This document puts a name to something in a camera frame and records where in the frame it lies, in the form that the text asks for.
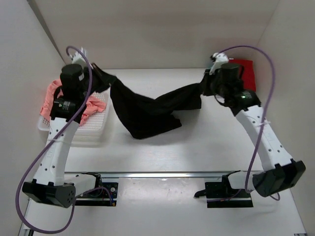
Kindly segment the black t-shirt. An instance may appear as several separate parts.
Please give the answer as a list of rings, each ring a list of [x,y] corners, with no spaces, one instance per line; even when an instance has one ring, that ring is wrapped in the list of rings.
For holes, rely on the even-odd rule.
[[[99,78],[104,87],[110,88],[110,97],[114,110],[131,136],[142,140],[182,126],[175,118],[174,111],[201,109],[200,84],[190,84],[156,99],[134,93],[116,76],[101,71],[93,66],[95,78]]]

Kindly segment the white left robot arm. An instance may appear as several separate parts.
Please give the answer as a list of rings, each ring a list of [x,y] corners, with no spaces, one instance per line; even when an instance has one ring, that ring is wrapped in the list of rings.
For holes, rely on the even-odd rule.
[[[62,68],[62,95],[53,96],[50,130],[40,162],[31,181],[22,181],[20,190],[37,203],[68,208],[76,197],[101,187],[101,175],[85,172],[65,179],[64,171],[73,137],[79,128],[86,102],[94,92],[103,92],[109,84],[95,64],[83,67],[77,63]]]

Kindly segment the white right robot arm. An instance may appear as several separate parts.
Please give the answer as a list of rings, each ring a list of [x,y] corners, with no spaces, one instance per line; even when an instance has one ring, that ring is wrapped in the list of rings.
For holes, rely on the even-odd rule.
[[[267,107],[255,91],[244,88],[244,67],[230,62],[215,62],[205,70],[201,82],[205,96],[213,96],[228,107],[254,144],[247,172],[234,171],[222,176],[228,195],[232,190],[256,191],[278,201],[280,192],[294,187],[306,170],[285,150],[266,119]]]

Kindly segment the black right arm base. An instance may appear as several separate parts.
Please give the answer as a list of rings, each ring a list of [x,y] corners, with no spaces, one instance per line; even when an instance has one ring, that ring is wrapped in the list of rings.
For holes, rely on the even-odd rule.
[[[205,182],[205,189],[197,191],[194,198],[206,197],[207,208],[251,208],[253,207],[252,197],[243,187],[233,189],[228,179],[232,174],[240,171],[233,171],[222,175],[220,182]]]

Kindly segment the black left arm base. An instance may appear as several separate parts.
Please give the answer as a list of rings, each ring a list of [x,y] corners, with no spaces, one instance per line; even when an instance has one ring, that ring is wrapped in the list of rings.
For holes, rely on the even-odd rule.
[[[76,198],[76,206],[115,207],[119,182],[117,178],[105,178],[101,174],[91,173],[96,176],[96,190],[83,193]]]

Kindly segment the pink t-shirt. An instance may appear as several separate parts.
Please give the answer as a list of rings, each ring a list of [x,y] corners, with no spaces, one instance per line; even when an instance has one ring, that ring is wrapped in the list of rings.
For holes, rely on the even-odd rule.
[[[54,80],[46,90],[46,96],[44,99],[44,103],[41,106],[40,109],[40,115],[43,116],[45,119],[50,121],[50,112],[53,106],[53,100],[54,100],[54,93],[58,87],[62,85],[61,80],[57,79]],[[95,113],[101,113],[106,110],[107,104],[100,99],[96,98],[95,96],[90,96],[88,98],[88,101],[86,103],[87,107],[84,110],[81,121],[80,121],[80,126],[85,125],[85,123],[88,121],[88,119]]]

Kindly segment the red folded t-shirt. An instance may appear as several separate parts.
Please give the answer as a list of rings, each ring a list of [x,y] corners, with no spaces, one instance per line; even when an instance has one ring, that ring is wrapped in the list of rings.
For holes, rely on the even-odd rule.
[[[244,67],[244,72],[242,76],[244,88],[256,91],[253,61],[246,59],[231,59],[230,62],[240,64]]]

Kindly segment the white plastic basket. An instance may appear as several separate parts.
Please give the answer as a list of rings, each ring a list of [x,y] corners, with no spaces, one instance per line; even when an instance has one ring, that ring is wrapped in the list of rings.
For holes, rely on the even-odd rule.
[[[93,93],[92,96],[99,99],[106,104],[106,108],[103,112],[96,112],[89,116],[86,123],[80,126],[73,139],[72,145],[77,147],[92,147],[97,146],[100,143],[102,133],[109,114],[109,108],[111,106],[110,90],[102,93]]]

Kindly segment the aluminium table rail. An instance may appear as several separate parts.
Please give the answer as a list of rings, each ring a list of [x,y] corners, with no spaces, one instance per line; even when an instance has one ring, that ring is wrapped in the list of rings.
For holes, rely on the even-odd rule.
[[[98,172],[102,178],[220,178],[228,172]]]

